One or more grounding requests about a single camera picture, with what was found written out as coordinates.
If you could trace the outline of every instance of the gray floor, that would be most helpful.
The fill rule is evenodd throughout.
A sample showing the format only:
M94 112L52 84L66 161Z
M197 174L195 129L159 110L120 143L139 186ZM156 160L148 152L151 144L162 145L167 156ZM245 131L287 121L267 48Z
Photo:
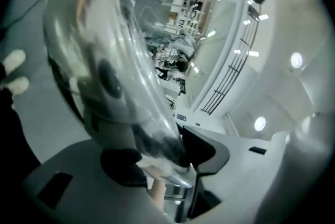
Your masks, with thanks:
M11 0L2 26L21 16L36 0ZM24 49L27 61L8 80L19 75L30 80L28 91L15 98L26 139L37 158L44 162L70 144L88 139L58 92L47 65L43 45L40 2L18 24L11 27L0 45L0 59L13 49Z

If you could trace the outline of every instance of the black railing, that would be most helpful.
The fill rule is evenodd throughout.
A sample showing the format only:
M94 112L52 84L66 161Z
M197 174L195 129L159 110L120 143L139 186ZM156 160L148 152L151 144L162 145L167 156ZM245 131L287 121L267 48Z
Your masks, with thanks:
M202 109L202 111L208 113L209 115L214 112L222 100L227 96L248 59L249 51L252 49L258 29L259 19L258 17L255 17L254 13L248 13L248 18L245 20L245 23L247 25L244 28L239 46L234 48L235 55L230 65L228 65L228 71L219 86L214 90L214 93L209 101Z

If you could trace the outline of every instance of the metal railing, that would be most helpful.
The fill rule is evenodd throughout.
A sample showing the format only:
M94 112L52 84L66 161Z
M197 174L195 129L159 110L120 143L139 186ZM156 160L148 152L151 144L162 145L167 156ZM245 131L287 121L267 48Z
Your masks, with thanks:
M234 48L235 55L230 65L228 65L227 73L224 75L218 87L214 90L214 93L207 104L203 109L201 109L209 115L215 111L215 109L227 96L248 59L248 53L252 49L259 24L259 19L258 17L255 17L255 14L252 13L252 10L255 11L254 8L249 9L248 18L245 20L247 25L244 28L242 38L240 38L239 46Z

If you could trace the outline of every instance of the ceiling light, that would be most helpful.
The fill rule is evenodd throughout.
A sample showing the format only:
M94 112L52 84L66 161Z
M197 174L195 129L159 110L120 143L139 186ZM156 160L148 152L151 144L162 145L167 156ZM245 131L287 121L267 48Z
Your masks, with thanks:
M293 53L291 55L291 64L295 69L299 69L301 68L301 66L303 65L303 57L300 53Z
M260 54L257 51L249 51L247 54L251 57L259 57L260 56Z
M211 32L207 35L207 37L212 37L213 35L215 35L215 33L216 33L216 31L213 30L213 31L211 31Z
M266 125L266 120L264 117L258 117L257 120L255 121L254 128L257 132L260 132L264 129Z
M260 20L266 20L266 19L268 19L268 18L269 18L269 16L268 16L267 14L264 14L264 15L259 16L259 19L260 19Z

